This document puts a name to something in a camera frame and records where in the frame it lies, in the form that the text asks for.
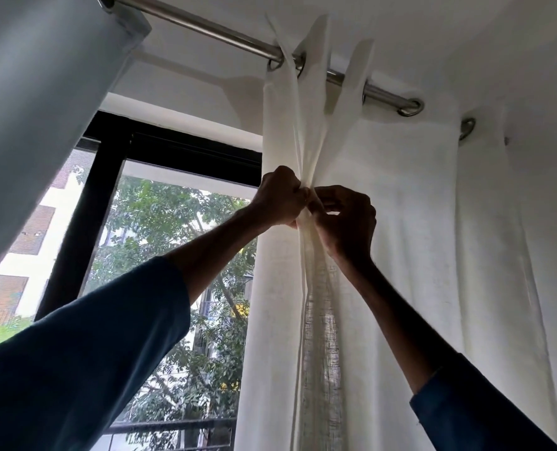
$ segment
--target blue sleeve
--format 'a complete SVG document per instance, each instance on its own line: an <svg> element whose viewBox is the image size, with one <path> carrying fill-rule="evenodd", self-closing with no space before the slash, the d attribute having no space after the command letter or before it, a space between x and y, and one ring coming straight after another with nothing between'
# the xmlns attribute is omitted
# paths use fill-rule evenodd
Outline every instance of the blue sleeve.
<svg viewBox="0 0 557 451"><path fill-rule="evenodd" d="M437 451L557 451L462 355L436 372L410 405Z"/></svg>
<svg viewBox="0 0 557 451"><path fill-rule="evenodd" d="M0 343L0 450L89 450L190 320L154 258Z"/></svg>

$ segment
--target balcony railing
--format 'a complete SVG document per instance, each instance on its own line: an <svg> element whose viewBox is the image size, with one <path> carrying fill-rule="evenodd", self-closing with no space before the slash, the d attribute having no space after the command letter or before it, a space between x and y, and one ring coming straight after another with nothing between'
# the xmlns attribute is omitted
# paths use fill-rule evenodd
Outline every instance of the balcony railing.
<svg viewBox="0 0 557 451"><path fill-rule="evenodd" d="M206 436L208 432L216 428L230 430L228 443L222 444L202 444L196 447L168 448L164 451L233 451L234 435L236 432L237 418L208 418L208 419L189 419L180 421L150 421L144 423L114 423L103 433L111 435L109 441L109 451L113 450L113 438L116 435L130 433L153 433L153 432L172 432L172 431L192 431L199 430Z"/></svg>

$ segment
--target hand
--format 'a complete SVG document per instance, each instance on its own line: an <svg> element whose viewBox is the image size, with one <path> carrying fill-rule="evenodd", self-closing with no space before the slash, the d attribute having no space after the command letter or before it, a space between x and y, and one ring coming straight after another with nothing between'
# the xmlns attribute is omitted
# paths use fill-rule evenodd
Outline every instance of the hand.
<svg viewBox="0 0 557 451"><path fill-rule="evenodd" d="M376 226L376 210L370 198L341 185L314 190L316 197L308 209L329 256L339 265L370 260L370 243Z"/></svg>
<svg viewBox="0 0 557 451"><path fill-rule="evenodd" d="M261 184L248 209L254 212L260 224L296 227L295 219L308 203L309 188L300 188L301 182L287 166L279 166L273 173L262 177Z"/></svg>

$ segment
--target gray curtain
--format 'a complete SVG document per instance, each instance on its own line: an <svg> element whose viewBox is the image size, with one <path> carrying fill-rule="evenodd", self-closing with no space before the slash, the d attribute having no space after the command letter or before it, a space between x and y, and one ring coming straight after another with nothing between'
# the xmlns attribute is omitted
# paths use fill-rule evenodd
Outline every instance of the gray curtain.
<svg viewBox="0 0 557 451"><path fill-rule="evenodd" d="M0 256L150 30L118 3L0 0Z"/></svg>

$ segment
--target metal curtain rod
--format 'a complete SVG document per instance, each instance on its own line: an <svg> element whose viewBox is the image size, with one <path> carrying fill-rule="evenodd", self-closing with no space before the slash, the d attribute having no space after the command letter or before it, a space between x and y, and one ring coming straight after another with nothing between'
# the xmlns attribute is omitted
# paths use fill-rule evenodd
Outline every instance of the metal curtain rod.
<svg viewBox="0 0 557 451"><path fill-rule="evenodd" d="M159 0L99 0L99 2L106 9L112 8L114 2L118 2L139 9L143 13L154 15L206 36L219 39L224 43L252 52L273 62L280 64L284 60L282 51L276 45L264 43ZM304 66L304 58L301 55L294 55L293 60L298 68ZM327 71L327 81L330 83L342 86L344 78L343 73L331 69ZM365 84L364 97L393 106L397 109L398 114L405 117L416 115L425 108L425 103L419 99L403 98L369 82Z"/></svg>

